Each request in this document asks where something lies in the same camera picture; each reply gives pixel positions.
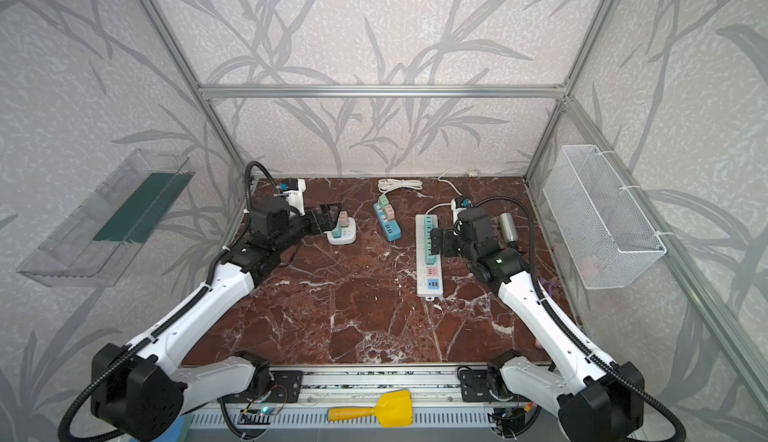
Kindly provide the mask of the pink plug adapter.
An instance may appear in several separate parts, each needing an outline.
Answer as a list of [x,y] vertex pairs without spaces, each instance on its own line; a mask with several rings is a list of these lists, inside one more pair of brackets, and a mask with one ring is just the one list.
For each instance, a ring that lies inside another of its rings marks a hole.
[[393,208],[393,206],[391,204],[387,204],[384,207],[384,212],[385,212],[386,218],[388,220],[394,220],[395,219],[395,211],[394,211],[394,208]]
[[349,226],[349,216],[346,211],[342,211],[339,214],[338,225],[342,228]]

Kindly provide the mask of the white square power strip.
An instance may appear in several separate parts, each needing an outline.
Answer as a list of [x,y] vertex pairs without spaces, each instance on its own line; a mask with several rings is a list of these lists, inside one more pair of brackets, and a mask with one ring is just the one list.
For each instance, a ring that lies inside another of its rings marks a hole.
[[332,236],[332,230],[326,232],[326,238],[332,245],[348,245],[356,242],[357,238],[357,224],[354,218],[349,218],[349,226],[342,228],[342,236],[340,238],[334,238]]

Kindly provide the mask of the white long power strip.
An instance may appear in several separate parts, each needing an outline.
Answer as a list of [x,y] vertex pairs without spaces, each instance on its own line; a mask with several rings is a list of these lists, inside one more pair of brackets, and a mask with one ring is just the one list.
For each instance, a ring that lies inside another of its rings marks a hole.
[[[438,180],[441,182],[448,183],[456,192],[456,196],[458,196],[459,194],[464,195],[462,192],[459,191],[459,189],[455,186],[453,182],[450,182],[445,178],[447,174],[450,174],[451,172],[456,172],[456,171],[458,171],[458,168],[452,167],[446,170],[446,172],[443,172],[438,177]],[[424,215],[430,214],[435,216],[435,219],[434,219],[435,223],[433,228],[436,228],[438,227],[438,217],[436,214],[433,213],[434,210],[440,207],[450,206],[450,202],[436,204],[436,206],[433,206],[432,208],[428,209],[424,214],[417,214],[415,216],[416,277],[417,277],[416,291],[419,297],[422,297],[427,301],[433,301],[436,298],[442,298],[444,295],[444,284],[443,284],[443,277],[442,277],[441,256],[436,255],[437,256],[436,263],[432,265],[427,265],[425,261],[425,255],[427,253],[425,242],[426,240],[428,240],[428,238],[425,237]]]

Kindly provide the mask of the blue power strip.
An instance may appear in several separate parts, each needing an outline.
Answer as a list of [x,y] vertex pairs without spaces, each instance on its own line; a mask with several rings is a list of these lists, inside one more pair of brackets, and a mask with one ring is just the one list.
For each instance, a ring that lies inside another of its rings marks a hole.
[[[388,194],[390,194],[390,192],[394,192],[398,189],[420,191],[423,188],[423,182],[419,179],[383,178],[378,180],[377,187],[379,190],[379,196],[384,194],[388,198]],[[387,240],[394,242],[402,236],[400,226],[398,225],[396,219],[388,220],[386,218],[384,208],[382,208],[379,204],[378,198],[376,199],[376,202],[374,202],[373,206],[375,216],[380,226],[382,227]]]

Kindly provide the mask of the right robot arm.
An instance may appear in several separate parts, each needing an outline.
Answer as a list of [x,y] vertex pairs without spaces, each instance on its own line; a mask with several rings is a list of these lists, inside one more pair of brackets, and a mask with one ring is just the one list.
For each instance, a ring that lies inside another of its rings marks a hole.
[[570,441],[630,441],[652,408],[673,428],[672,441],[684,441],[682,421],[645,390],[645,379],[632,363],[620,364],[600,349],[545,291],[537,275],[535,218],[528,221],[528,253],[519,249],[511,214],[500,215],[502,232],[481,202],[457,196],[450,203],[451,227],[428,233],[431,252],[461,257],[480,282],[510,308],[540,342],[553,371],[514,351],[489,364],[496,394],[522,395],[557,417]]

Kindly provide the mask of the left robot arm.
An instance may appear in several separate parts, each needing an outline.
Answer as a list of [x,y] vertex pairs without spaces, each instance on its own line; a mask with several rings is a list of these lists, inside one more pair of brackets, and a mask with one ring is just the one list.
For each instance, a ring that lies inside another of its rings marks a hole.
[[71,427],[85,404],[113,428],[97,440],[127,434],[153,441],[179,416],[214,399],[267,392],[270,364],[259,356],[240,353],[196,368],[183,368],[182,362],[233,305],[280,265],[287,249],[307,236],[334,230],[343,208],[338,202],[306,206],[305,180],[279,183],[255,160],[246,165],[244,183],[244,216],[234,240],[213,257],[198,288],[167,315],[125,345],[109,343],[97,352],[89,385],[62,416],[59,440],[76,440]]

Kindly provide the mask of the silver hair dryer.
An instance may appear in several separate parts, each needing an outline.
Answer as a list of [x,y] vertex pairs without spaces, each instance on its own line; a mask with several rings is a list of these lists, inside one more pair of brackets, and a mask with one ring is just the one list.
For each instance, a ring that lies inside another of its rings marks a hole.
[[503,240],[508,244],[517,243],[519,240],[517,228],[511,213],[505,212],[498,218]]

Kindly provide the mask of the yellow toy shovel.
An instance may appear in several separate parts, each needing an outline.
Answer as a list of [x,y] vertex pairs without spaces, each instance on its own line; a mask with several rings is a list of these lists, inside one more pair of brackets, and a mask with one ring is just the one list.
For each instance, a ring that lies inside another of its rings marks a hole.
[[382,394],[372,407],[335,407],[327,412],[329,422],[373,416],[385,428],[410,426],[414,420],[411,392],[401,389]]

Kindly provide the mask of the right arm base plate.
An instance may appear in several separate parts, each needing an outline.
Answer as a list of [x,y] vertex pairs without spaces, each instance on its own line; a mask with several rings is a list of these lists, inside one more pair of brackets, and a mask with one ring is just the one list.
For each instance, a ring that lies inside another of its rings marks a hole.
[[460,365],[456,369],[463,402],[502,402],[501,379],[495,369]]

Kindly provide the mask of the aluminium frame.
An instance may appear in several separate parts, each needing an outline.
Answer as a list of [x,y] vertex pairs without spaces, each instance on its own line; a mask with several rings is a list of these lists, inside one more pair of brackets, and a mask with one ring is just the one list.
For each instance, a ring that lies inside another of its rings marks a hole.
[[[692,441],[767,437],[767,0],[152,0],[240,159],[523,177],[571,308]],[[665,255],[587,290],[546,188],[601,148]]]

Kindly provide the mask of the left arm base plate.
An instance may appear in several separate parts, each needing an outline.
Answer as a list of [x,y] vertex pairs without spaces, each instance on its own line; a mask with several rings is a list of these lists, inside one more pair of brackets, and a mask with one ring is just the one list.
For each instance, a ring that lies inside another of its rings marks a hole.
[[303,375],[301,370],[276,370],[269,374],[257,374],[241,396],[248,402],[297,403]]

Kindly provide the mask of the clear plastic wall shelf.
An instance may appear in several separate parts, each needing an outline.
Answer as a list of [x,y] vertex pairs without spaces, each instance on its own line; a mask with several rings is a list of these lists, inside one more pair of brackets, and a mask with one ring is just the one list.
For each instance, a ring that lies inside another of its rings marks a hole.
[[114,286],[194,176],[188,161],[134,150],[17,272],[47,287]]

